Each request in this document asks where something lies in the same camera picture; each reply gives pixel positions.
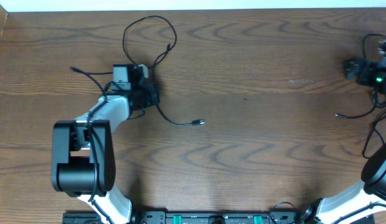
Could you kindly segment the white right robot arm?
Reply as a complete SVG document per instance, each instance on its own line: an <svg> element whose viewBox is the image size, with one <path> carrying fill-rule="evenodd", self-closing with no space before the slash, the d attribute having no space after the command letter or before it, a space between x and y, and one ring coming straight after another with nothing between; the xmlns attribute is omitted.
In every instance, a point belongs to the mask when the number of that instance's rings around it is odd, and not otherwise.
<svg viewBox="0 0 386 224"><path fill-rule="evenodd" d="M347 60L344 68L348 79L356 79L372 88L374 108L384 109L373 122L365 140L362 156L367 159L358 182L341 193L320 198L300 215L296 223L354 223L375 213L386 212L386 140L373 155L366 153L372 135L380 134L377 125L386 119L386 56L381 61L364 58Z"/></svg>

